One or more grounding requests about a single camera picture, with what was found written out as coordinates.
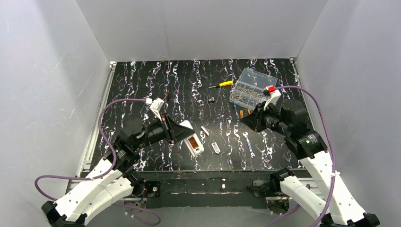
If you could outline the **remote battery cover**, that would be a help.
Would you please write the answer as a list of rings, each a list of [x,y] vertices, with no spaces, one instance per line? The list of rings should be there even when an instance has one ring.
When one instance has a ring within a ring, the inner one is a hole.
[[[217,155],[220,154],[221,150],[220,150],[219,146],[217,145],[217,143],[213,142],[211,145],[212,145],[212,148],[213,148],[215,154],[217,154]]]

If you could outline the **orange battery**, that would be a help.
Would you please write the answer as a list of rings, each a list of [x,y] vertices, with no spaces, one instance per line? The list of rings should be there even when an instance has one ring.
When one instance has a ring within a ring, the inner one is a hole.
[[[250,109],[246,109],[246,110],[240,110],[239,114],[240,114],[240,118],[244,118],[248,115],[250,115],[252,113],[252,111]]]

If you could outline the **white remote control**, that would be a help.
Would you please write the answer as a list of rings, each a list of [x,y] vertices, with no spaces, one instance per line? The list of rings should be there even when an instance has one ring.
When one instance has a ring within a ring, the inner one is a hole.
[[[185,120],[179,124],[194,130],[193,126],[188,120]],[[193,157],[198,157],[204,151],[204,146],[202,145],[196,132],[192,136],[185,138],[183,141]]]

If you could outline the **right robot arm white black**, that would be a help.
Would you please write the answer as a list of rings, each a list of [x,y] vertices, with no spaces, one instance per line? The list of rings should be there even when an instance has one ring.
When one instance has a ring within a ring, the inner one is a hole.
[[[288,149],[308,170],[322,196],[304,186],[284,168],[270,175],[271,189],[294,199],[317,221],[319,227],[376,227],[377,215],[367,213],[353,198],[338,172],[318,132],[307,125],[308,113],[302,102],[285,100],[281,109],[267,102],[256,105],[241,122],[255,132],[266,129],[284,136]]]

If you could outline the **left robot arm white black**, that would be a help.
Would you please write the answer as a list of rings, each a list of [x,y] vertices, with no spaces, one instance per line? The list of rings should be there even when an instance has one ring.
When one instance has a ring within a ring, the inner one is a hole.
[[[189,121],[174,122],[162,115],[149,126],[139,118],[127,120],[112,148],[87,180],[78,183],[71,191],[56,201],[47,201],[42,211],[52,227],[85,227],[96,215],[118,200],[129,195],[144,195],[146,179],[133,166],[138,162],[139,150],[166,140],[170,144],[183,141],[196,157],[204,151]]]

